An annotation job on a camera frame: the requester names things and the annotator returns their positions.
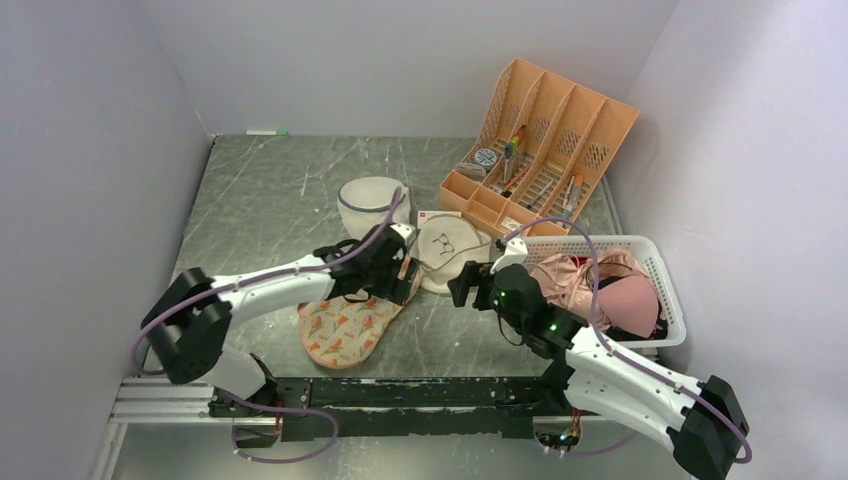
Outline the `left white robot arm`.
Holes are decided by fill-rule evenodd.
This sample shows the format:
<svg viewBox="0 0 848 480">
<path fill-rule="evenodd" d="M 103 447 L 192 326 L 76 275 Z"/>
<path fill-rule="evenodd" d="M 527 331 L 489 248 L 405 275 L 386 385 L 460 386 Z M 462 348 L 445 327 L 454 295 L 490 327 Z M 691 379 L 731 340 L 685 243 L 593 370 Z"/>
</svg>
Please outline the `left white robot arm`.
<svg viewBox="0 0 848 480">
<path fill-rule="evenodd" d="M 175 384 L 202 380 L 236 396 L 261 416 L 277 400 L 275 380 L 254 355 L 225 344 L 231 327 L 303 303 L 381 298 L 400 305 L 411 295 L 416 236 L 403 223 L 372 228 L 363 240 L 321 247 L 288 264 L 211 277 L 200 268 L 178 276 L 141 323 L 162 373 Z"/>
</svg>

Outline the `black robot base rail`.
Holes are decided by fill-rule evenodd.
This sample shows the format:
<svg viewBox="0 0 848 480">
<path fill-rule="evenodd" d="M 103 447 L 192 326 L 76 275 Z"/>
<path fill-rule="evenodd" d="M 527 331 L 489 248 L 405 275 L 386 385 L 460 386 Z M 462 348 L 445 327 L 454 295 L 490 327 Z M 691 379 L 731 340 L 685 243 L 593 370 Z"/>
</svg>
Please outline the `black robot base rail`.
<svg viewBox="0 0 848 480">
<path fill-rule="evenodd" d="M 281 442 L 474 434 L 530 439 L 541 419 L 572 414 L 564 395 L 537 377 L 279 377 L 276 386 L 263 388 L 250 406 L 216 388 L 208 414 Z"/>
</svg>

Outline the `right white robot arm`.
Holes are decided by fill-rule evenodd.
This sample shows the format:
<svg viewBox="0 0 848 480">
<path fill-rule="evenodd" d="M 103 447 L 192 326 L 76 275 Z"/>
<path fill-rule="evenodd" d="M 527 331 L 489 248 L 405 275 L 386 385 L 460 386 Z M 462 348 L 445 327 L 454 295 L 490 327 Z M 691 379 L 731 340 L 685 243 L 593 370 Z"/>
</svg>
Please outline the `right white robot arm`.
<svg viewBox="0 0 848 480">
<path fill-rule="evenodd" d="M 663 446 L 697 479 L 724 479 L 752 460 L 749 424 L 733 387 L 669 370 L 595 331 L 543 297 L 521 265 L 467 262 L 448 287 L 455 306 L 477 291 L 474 308 L 492 310 L 520 343 L 550 360 L 539 391 L 550 413 L 571 406 L 626 426 Z"/>
</svg>

